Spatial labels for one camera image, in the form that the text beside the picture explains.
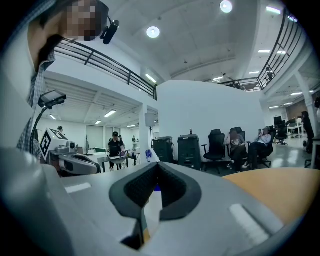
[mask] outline gray floor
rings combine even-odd
[[[281,168],[281,167],[296,167],[304,168],[305,161],[311,159],[311,154],[306,153],[302,148],[295,148],[291,146],[283,145],[273,145],[273,153],[268,157],[268,160],[271,161],[271,168]],[[264,165],[259,165],[258,168],[266,168]],[[234,174],[233,170],[227,168],[227,163],[220,163],[219,165],[220,174],[216,168],[207,167],[206,172],[208,174],[213,174],[216,176],[226,176]]]

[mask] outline ceiling light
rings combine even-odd
[[[292,22],[298,22],[298,20],[295,17],[288,16],[288,19]]]
[[[294,92],[294,93],[290,94],[290,96],[296,96],[296,95],[301,95],[301,94],[302,94],[302,92]]]
[[[156,82],[157,82],[157,81],[156,81],[156,80],[154,80],[150,75],[145,74],[145,76],[146,76],[147,78],[149,78],[152,82],[154,82],[154,83],[156,83]]]
[[[216,80],[219,80],[219,79],[222,79],[222,78],[224,78],[224,77],[223,76],[217,77],[217,78],[212,79],[212,81],[216,81]]]
[[[156,26],[151,26],[146,30],[146,34],[150,38],[157,38],[160,35],[160,30]]]
[[[115,111],[115,110],[111,110],[111,111],[108,112],[104,117],[105,117],[105,118],[108,118],[108,117],[110,117],[111,115],[113,115],[114,113],[116,113],[116,111]]]
[[[268,12],[272,12],[272,13],[275,13],[275,14],[281,14],[281,11],[280,11],[280,10],[278,10],[278,9],[276,9],[276,8],[273,8],[273,7],[270,7],[270,6],[267,6],[267,7],[266,7],[266,10],[267,10]]]
[[[220,3],[220,8],[225,14],[228,14],[232,11],[232,3],[230,3],[227,0],[224,0]]]
[[[260,54],[268,54],[270,53],[270,50],[259,50]]]

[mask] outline wooden tabletop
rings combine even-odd
[[[269,168],[223,177],[265,204],[284,224],[304,215],[320,185],[320,171]]]

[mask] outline brown wall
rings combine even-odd
[[[299,101],[296,104],[288,106],[286,108],[286,114],[288,116],[288,120],[297,119],[301,116],[302,111],[308,111],[305,100]]]

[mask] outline white strip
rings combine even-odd
[[[270,238],[266,231],[250,216],[241,204],[233,204],[229,210],[254,246],[260,245]]]
[[[89,188],[91,188],[91,185],[90,185],[90,183],[87,182],[87,183],[83,183],[83,184],[79,184],[79,185],[75,185],[75,186],[68,186],[65,188],[65,190],[68,194],[71,194],[71,193],[78,192],[81,190],[86,190]]]

